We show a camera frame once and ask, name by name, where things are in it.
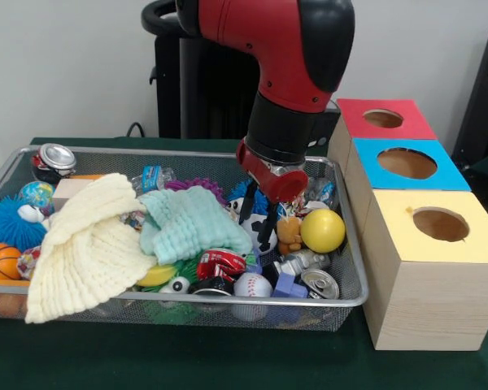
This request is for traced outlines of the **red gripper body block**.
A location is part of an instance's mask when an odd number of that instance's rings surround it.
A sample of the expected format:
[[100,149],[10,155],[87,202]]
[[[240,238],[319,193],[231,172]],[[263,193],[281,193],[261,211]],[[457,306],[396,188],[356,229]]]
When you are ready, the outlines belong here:
[[291,202],[300,195],[308,183],[304,163],[281,166],[254,155],[245,140],[240,140],[236,150],[237,161],[271,202]]

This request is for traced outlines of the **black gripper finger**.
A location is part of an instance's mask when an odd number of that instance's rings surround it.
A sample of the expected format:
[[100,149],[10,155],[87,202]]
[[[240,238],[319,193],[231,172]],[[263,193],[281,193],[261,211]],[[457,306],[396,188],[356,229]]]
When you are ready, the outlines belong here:
[[257,183],[252,180],[246,187],[245,197],[243,198],[242,208],[239,215],[239,223],[243,223],[251,216],[253,205],[255,203],[255,192],[258,188]]
[[278,218],[277,207],[278,207],[277,203],[270,202],[268,204],[268,214],[266,219],[263,221],[261,225],[257,237],[259,242],[259,247],[262,247],[263,245],[269,243],[269,237],[271,236],[271,233],[277,223],[277,218]]

